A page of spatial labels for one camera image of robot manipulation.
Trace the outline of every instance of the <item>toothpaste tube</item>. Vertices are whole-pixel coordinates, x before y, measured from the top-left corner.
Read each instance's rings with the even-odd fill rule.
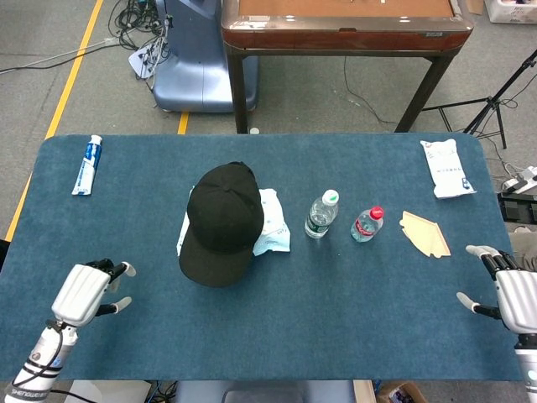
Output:
[[[93,177],[99,164],[99,158],[101,158],[101,141],[101,136],[91,136],[91,140],[86,146],[86,153],[82,160],[81,170],[78,171],[72,195],[87,196],[91,194]]]

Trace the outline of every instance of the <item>robotic arm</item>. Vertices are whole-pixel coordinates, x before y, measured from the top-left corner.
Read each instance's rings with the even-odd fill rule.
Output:
[[[93,317],[119,313],[131,303],[131,297],[126,296],[114,304],[101,305],[107,290],[117,290],[122,274],[132,277],[136,270],[127,262],[114,265],[110,259],[76,264],[71,269],[52,304],[55,320],[46,322],[47,327],[23,368],[6,388],[5,403],[46,400],[76,344],[76,330]]]
[[[521,269],[512,256],[488,246],[467,246],[491,275],[498,292],[498,307],[485,306],[457,292],[459,301],[474,313],[501,319],[519,335],[514,351],[519,360],[529,401],[537,403],[537,273]]]

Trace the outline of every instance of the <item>blue machine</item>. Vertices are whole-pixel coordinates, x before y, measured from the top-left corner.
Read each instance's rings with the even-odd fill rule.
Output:
[[[221,0],[157,0],[159,19],[170,15],[169,56],[156,68],[154,99],[177,112],[233,112],[222,41]],[[258,57],[243,61],[248,110],[258,101]]]

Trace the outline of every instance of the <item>wooden table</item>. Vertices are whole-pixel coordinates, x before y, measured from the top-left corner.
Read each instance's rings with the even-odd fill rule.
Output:
[[[223,0],[237,132],[248,132],[250,55],[424,57],[430,68],[395,129],[408,132],[472,28],[464,0]]]

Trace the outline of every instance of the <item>yellow floor line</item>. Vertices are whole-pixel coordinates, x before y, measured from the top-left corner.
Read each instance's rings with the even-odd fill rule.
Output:
[[[99,15],[99,11],[101,10],[103,0],[96,0],[95,6],[93,7],[93,11],[91,12],[90,20],[87,23],[86,32],[84,33],[84,36],[82,37],[81,45],[78,49],[86,48],[88,43],[90,42],[91,33],[93,32],[93,28],[95,27],[95,22],[97,21],[97,16]],[[77,55],[84,55],[84,50],[79,50]],[[64,86],[64,91],[61,93],[60,100],[58,101],[58,105],[56,106],[56,110],[54,112],[54,116],[52,117],[52,121],[50,122],[49,130],[47,130],[47,134],[44,136],[44,139],[49,139],[52,136],[56,134],[56,129],[58,128],[58,125],[60,124],[61,115],[64,112],[65,105],[67,104],[67,100],[69,99],[70,91],[73,89],[73,85],[75,84],[76,75],[78,74],[78,70],[81,68],[82,59],[84,59],[84,56],[80,56],[75,59],[73,66],[70,69],[69,77],[67,78],[67,82]],[[9,224],[8,232],[6,233],[6,241],[11,242],[13,239],[13,234],[15,233],[15,228],[18,224],[18,218],[20,217],[20,212],[23,210],[24,200],[26,199],[26,193],[28,192],[28,187],[30,183],[30,179],[32,178],[32,175],[30,174],[30,177],[26,181],[26,186],[24,187],[23,194],[20,197],[20,200],[18,201],[17,209],[15,210],[15,213],[13,214],[13,219],[11,220],[11,223]]]
[[[181,119],[179,120],[179,127],[177,128],[177,134],[186,134],[186,128],[188,126],[188,112],[181,113]]]

